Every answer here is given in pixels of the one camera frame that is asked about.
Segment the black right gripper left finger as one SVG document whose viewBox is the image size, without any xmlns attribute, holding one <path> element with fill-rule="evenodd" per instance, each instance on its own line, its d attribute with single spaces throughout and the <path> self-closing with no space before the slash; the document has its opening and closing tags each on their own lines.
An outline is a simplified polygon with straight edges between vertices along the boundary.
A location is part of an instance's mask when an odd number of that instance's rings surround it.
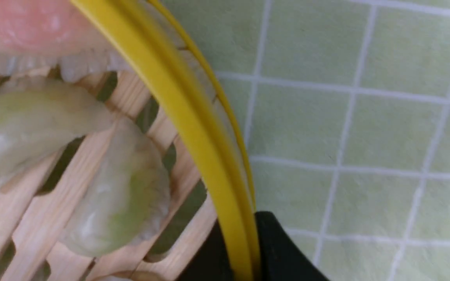
<svg viewBox="0 0 450 281">
<path fill-rule="evenodd" d="M 214 223 L 209 236 L 178 277 L 178 281 L 232 281 L 227 250 L 219 222 Z"/>
</svg>

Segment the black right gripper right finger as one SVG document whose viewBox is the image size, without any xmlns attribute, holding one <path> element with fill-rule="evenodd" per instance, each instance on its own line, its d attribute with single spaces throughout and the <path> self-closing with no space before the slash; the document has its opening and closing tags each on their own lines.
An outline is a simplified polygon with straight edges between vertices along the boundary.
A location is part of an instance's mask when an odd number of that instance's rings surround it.
<svg viewBox="0 0 450 281">
<path fill-rule="evenodd" d="M 327 281 L 295 245 L 272 212 L 255 213 L 263 281 Z"/>
</svg>

